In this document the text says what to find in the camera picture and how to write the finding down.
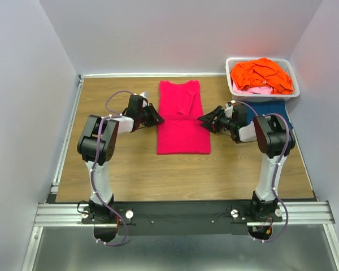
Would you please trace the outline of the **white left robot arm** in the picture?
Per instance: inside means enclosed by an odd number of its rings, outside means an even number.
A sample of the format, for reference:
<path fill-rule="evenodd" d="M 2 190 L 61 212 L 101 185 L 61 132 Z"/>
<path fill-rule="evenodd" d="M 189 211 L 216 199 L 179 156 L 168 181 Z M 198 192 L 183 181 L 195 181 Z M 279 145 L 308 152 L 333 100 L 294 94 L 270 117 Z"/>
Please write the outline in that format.
<path fill-rule="evenodd" d="M 89 172 L 91 196 L 82 217 L 110 222 L 117 214 L 113 209 L 114 193 L 110 186 L 109 166 L 117 136 L 164 123 L 164 118 L 149 103 L 135 109 L 126 108 L 118 115 L 90 115 L 77 144 L 77 152 Z"/>

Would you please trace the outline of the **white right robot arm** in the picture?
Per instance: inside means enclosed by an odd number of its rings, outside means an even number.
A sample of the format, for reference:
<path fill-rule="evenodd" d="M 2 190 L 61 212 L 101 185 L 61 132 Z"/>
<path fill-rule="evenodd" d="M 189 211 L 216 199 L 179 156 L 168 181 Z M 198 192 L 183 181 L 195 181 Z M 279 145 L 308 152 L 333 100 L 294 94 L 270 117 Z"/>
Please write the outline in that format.
<path fill-rule="evenodd" d="M 145 127 L 158 128 L 157 153 L 209 154 L 210 133 L 228 131 L 233 142 L 255 141 L 262 153 L 262 167 L 257 187 L 244 214 L 254 221 L 282 214 L 278 204 L 278 185 L 283 165 L 295 145 L 295 137 L 287 121 L 278 113 L 255 114 L 247 119 L 251 107 L 235 102 L 226 108 L 216 107 L 194 120 L 187 116 L 161 117 L 153 107 L 149 108 Z"/>

